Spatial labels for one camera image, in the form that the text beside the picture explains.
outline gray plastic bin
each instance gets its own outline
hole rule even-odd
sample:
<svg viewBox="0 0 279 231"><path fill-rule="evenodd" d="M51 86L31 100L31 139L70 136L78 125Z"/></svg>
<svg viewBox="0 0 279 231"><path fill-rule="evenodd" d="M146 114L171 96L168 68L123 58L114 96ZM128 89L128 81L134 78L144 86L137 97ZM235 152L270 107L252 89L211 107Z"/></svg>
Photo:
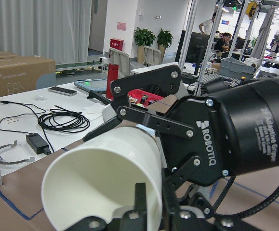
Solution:
<svg viewBox="0 0 279 231"><path fill-rule="evenodd" d="M235 79L241 79L242 76L246 79L253 78L256 67L248 66L232 57L224 58L221 60L220 75L228 76Z"/></svg>

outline red fire box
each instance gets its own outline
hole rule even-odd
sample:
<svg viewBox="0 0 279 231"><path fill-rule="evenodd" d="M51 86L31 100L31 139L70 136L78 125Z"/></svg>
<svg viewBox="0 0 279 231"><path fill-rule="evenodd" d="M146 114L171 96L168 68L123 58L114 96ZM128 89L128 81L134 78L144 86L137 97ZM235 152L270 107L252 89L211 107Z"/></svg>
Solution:
<svg viewBox="0 0 279 231"><path fill-rule="evenodd" d="M123 40L117 39L117 38L111 38L110 39L110 47L116 48L119 51L122 51L123 48Z"/></svg>

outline power adapter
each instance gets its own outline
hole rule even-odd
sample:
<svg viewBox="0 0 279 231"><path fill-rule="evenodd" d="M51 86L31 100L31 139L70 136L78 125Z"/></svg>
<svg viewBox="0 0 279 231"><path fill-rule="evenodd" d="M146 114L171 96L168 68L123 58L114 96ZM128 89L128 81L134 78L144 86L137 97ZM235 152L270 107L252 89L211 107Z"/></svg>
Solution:
<svg viewBox="0 0 279 231"><path fill-rule="evenodd" d="M49 155L52 153L47 142L38 133L26 135L26 141L36 154Z"/></svg>

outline robotiq logo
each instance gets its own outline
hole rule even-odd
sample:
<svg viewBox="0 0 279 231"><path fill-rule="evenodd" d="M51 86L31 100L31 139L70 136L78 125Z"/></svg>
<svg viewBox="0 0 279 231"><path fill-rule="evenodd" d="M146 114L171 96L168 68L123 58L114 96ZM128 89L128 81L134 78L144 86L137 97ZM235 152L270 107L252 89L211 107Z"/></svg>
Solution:
<svg viewBox="0 0 279 231"><path fill-rule="evenodd" d="M213 166L216 164L216 159L212 146L211 135L209 134L210 130L207 128L210 123L208 120L205 120L203 122L196 121L196 124L198 128L201 128L203 139L205 140L206 150L208 152L209 166Z"/></svg>

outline yellow object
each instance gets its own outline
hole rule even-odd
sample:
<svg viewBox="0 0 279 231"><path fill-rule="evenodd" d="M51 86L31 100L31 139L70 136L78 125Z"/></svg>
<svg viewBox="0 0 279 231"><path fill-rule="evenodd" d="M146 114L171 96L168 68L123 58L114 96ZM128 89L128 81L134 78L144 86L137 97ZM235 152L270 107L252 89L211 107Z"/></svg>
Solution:
<svg viewBox="0 0 279 231"><path fill-rule="evenodd" d="M249 19L253 17L257 6L258 5L255 2L250 2L247 6L245 14L249 17Z"/></svg>

